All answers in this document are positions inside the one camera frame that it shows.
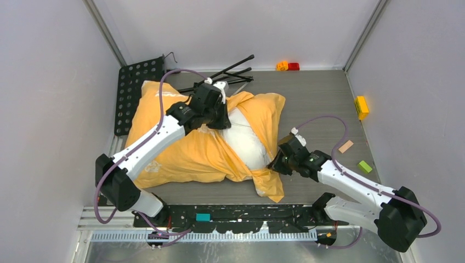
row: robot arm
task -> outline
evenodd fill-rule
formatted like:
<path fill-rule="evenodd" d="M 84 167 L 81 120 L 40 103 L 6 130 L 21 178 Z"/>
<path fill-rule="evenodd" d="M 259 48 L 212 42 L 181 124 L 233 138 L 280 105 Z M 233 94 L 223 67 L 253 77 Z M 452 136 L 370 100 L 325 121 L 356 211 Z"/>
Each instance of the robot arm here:
<path fill-rule="evenodd" d="M 130 147 L 111 158 L 105 154 L 98 157 L 95 162 L 96 185 L 115 164 L 114 160 L 124 159 L 105 179 L 101 187 L 103 195 L 119 211 L 135 210 L 152 218 L 158 215 L 163 209 L 163 201 L 138 189 L 133 181 L 156 156 L 192 130 L 203 124 L 212 129 L 230 128 L 225 97 L 227 87 L 227 82 L 201 84 L 189 104 L 177 102 L 166 111 L 162 127 L 156 125 Z M 134 152 L 127 158 L 126 154 L 130 151 Z"/>
<path fill-rule="evenodd" d="M 279 142 L 279 152 L 268 168 L 286 175 L 296 171 L 303 177 L 332 186 L 359 202 L 324 193 L 313 204 L 316 211 L 314 216 L 320 223 L 334 220 L 359 225 L 377 233 L 391 248 L 406 252 L 425 227 L 426 218 L 419 209 L 380 193 L 389 192 L 418 204 L 415 194 L 405 187 L 395 190 L 372 182 L 336 162 L 342 169 L 339 171 L 331 156 L 321 151 L 308 152 L 305 145 L 305 139 L 291 133 Z M 360 185 L 344 172 L 380 191 Z"/>

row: teal block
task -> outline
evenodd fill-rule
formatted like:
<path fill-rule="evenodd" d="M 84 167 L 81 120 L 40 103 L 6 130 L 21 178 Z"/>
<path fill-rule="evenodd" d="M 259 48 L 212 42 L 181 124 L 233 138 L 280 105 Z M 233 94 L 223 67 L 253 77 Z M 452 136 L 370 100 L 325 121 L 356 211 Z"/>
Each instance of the teal block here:
<path fill-rule="evenodd" d="M 210 214 L 197 214 L 195 220 L 198 222 L 210 222 Z"/>

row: yellow fabric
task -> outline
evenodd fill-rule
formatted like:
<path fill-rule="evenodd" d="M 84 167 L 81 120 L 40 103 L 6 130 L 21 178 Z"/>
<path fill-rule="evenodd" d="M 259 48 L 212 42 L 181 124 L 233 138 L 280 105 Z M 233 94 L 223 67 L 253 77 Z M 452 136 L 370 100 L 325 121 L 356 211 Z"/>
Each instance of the yellow fabric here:
<path fill-rule="evenodd" d="M 159 122 L 159 87 L 159 82 L 144 82 L 126 147 Z M 169 84 L 163 84 L 162 95 L 165 111 L 172 104 L 187 99 Z M 237 107 L 242 112 L 270 159 L 276 155 L 278 124 L 284 103 L 285 98 L 275 93 L 254 96 L 240 92 L 228 98 L 228 111 Z M 147 188 L 167 182 L 218 182 L 224 178 L 240 182 L 248 176 L 252 177 L 260 196 L 268 196 L 274 202 L 284 197 L 278 173 L 267 168 L 249 170 L 218 131 L 203 125 L 166 148 L 140 173 L 135 184 Z"/>

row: black perforated panel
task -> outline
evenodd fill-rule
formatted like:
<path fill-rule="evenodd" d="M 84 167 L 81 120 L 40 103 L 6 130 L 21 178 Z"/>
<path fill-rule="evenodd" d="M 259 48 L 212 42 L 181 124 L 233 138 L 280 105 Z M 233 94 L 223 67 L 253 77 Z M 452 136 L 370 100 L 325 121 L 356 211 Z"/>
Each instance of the black perforated panel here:
<path fill-rule="evenodd" d="M 132 64 L 120 69 L 116 98 L 115 135 L 128 135 L 132 126 L 144 81 L 160 81 L 163 57 Z"/>

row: gray floor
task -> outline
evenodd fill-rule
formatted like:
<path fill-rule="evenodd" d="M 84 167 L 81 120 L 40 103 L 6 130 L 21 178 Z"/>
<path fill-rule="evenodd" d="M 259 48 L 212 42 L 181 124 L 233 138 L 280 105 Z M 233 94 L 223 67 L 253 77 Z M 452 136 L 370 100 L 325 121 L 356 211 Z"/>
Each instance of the gray floor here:
<path fill-rule="evenodd" d="M 374 167 L 343 71 L 267 71 L 251 72 L 250 75 L 254 77 L 254 81 L 244 89 L 245 91 L 253 94 L 279 93 L 286 98 L 279 125 L 279 138 L 309 118 L 326 114 L 338 115 L 347 122 L 348 139 L 354 142 L 354 146 L 345 154 L 336 155 L 337 159 L 357 173 L 361 173 L 356 166 L 361 160 Z M 176 89 L 191 87 L 194 81 L 199 81 L 199 77 L 189 73 L 181 73 L 168 79 Z M 231 85 L 230 92 L 241 85 Z M 300 129 L 299 133 L 306 138 L 309 151 L 321 150 L 330 153 L 331 148 L 343 135 L 343 125 L 335 119 L 320 119 Z M 366 177 L 378 181 L 376 169 Z M 313 203 L 324 192 L 347 198 L 331 187 L 302 178 L 298 174 L 282 175 L 281 180 L 285 192 L 281 203 Z M 226 179 L 209 184 L 173 182 L 150 188 L 150 191 L 170 204 L 273 203 L 270 199 L 256 194 L 252 180 L 237 183 Z"/>

